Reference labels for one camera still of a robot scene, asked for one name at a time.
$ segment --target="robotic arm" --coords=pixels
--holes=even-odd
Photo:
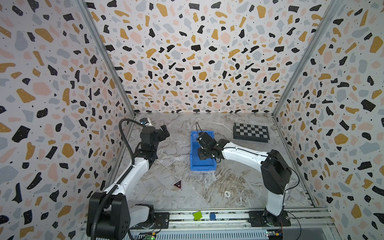
[[[140,133],[141,143],[133,153],[132,164],[104,192],[94,193],[89,200],[86,232],[91,236],[91,240],[96,237],[120,240],[129,233],[131,227],[139,223],[150,227],[154,223],[153,205],[137,204],[128,208],[127,198],[139,179],[158,159],[159,142],[170,134],[165,125],[161,126],[161,129],[155,129],[147,118],[140,121],[144,127]],[[206,132],[199,132],[196,140],[201,145],[197,150],[200,160],[234,160],[262,173],[264,185],[268,189],[268,201],[262,221],[258,221],[260,226],[280,226],[280,223],[285,221],[287,213],[283,210],[283,202],[291,169],[278,151],[259,152],[238,146],[226,139],[216,142]]]

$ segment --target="side wall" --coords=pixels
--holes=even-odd
[[[271,112],[330,0],[89,0],[136,112]]]
[[[345,240],[384,238],[383,4],[344,2],[277,115]]]
[[[125,106],[69,0],[0,4],[0,239],[73,239]]]

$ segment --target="black mounting plate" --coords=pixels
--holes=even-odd
[[[161,225],[157,226],[156,228],[159,229],[161,227],[161,229],[168,229],[168,225],[169,225],[169,212],[155,212],[155,222],[161,222]],[[144,228],[143,225],[141,223],[133,226],[131,229],[139,229],[139,230],[145,230],[146,232],[149,232],[153,229],[152,228]]]
[[[251,227],[268,227],[265,218],[264,218],[264,211],[249,211],[249,219],[248,222],[251,223]],[[283,227],[289,227],[291,226],[291,221],[289,221],[288,213],[283,210],[281,213],[281,221],[283,223]],[[275,227],[281,227],[281,223],[277,222],[275,224]]]

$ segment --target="triangular sign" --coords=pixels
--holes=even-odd
[[[175,182],[174,184],[172,184],[172,186],[174,186],[177,189],[181,190],[181,179],[179,181]]]

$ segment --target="folding chess box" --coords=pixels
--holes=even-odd
[[[235,125],[233,126],[233,138],[257,142],[268,142],[268,127],[252,124],[235,123]]]

